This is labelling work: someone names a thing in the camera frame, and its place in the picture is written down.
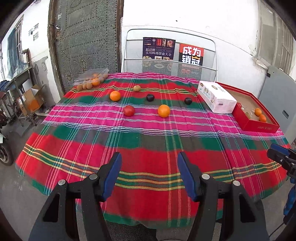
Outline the blue gloved right hand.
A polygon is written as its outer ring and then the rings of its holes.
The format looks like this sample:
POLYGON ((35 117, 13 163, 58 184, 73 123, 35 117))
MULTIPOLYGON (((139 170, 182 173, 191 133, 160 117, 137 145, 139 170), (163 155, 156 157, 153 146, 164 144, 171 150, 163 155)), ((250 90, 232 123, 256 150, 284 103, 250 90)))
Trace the blue gloved right hand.
POLYGON ((288 193, 287 202, 283 209, 283 222, 288 225, 293 219, 295 219, 295 179, 290 178, 290 183, 294 186, 288 193))

